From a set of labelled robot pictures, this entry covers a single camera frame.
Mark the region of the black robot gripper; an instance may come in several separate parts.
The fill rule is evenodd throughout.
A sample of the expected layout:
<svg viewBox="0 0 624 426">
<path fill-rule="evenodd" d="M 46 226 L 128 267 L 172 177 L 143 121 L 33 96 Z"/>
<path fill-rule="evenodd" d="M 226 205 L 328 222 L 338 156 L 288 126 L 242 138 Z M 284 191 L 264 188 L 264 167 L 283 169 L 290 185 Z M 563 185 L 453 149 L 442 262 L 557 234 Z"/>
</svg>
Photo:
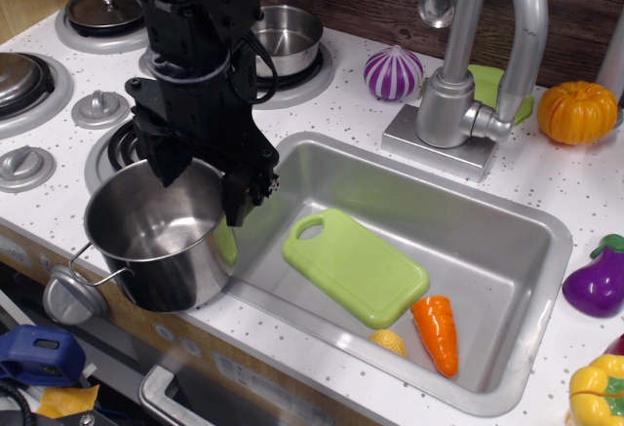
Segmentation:
<svg viewBox="0 0 624 426">
<path fill-rule="evenodd" d="M 206 161 L 224 176 L 221 204 L 227 225 L 241 227 L 278 186 L 277 151 L 254 123 L 254 105 L 275 94 L 257 93 L 255 61 L 271 60 L 251 31 L 233 46 L 186 37 L 175 30 L 148 33 L 147 60 L 154 77 L 135 78 L 126 90 L 135 101 L 137 145 L 163 186 L 191 160 Z"/>
</svg>

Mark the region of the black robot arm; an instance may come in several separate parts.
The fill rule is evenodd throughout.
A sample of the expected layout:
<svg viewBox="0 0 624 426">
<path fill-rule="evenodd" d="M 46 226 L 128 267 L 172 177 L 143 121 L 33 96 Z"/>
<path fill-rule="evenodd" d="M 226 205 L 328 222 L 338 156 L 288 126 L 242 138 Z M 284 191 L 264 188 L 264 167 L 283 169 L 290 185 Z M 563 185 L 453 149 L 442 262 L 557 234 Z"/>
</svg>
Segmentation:
<svg viewBox="0 0 624 426">
<path fill-rule="evenodd" d="M 272 62 L 252 27 L 261 0 L 137 0 L 152 78 L 126 83 L 134 131 L 153 173 L 171 185 L 201 159 L 222 173 L 221 206 L 239 227 L 278 185 L 279 155 L 256 126 L 256 59 Z"/>
</svg>

